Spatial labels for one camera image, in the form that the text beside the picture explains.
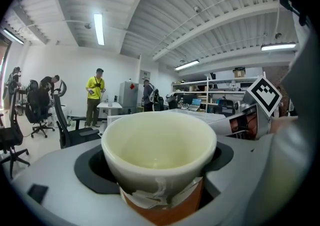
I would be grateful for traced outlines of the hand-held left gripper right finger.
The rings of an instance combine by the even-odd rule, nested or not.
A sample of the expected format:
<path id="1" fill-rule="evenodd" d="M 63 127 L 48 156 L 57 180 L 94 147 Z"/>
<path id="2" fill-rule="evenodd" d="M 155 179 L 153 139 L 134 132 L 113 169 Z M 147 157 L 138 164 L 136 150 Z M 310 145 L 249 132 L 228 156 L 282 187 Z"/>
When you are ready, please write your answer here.
<path id="1" fill-rule="evenodd" d="M 244 225 L 249 200 L 265 167 L 272 136 L 258 141 L 217 138 L 233 150 L 231 161 L 219 170 L 205 171 L 205 187 L 214 198 L 195 215 L 194 225 Z"/>

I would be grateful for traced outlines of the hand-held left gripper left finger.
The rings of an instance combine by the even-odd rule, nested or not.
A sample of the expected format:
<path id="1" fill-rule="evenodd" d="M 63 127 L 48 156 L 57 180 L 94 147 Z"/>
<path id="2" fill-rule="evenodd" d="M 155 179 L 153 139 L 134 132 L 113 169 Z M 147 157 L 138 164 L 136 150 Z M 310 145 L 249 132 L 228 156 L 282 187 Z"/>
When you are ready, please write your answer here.
<path id="1" fill-rule="evenodd" d="M 76 159 L 100 144 L 94 140 L 48 153 L 19 173 L 12 185 L 27 203 L 33 201 L 27 194 L 33 184 L 48 186 L 37 209 L 54 214 L 58 225 L 149 225 L 120 195 L 97 194 L 76 177 Z"/>

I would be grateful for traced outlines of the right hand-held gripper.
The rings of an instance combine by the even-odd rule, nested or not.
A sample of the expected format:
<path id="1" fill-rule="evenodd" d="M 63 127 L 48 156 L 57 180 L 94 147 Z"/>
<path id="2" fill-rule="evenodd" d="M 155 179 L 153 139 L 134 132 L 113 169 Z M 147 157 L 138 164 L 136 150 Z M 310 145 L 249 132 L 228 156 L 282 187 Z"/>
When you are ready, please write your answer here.
<path id="1" fill-rule="evenodd" d="M 259 76 L 245 91 L 236 115 L 209 123 L 216 135 L 258 140 L 268 134 L 272 114 L 282 94 L 265 77 Z"/>

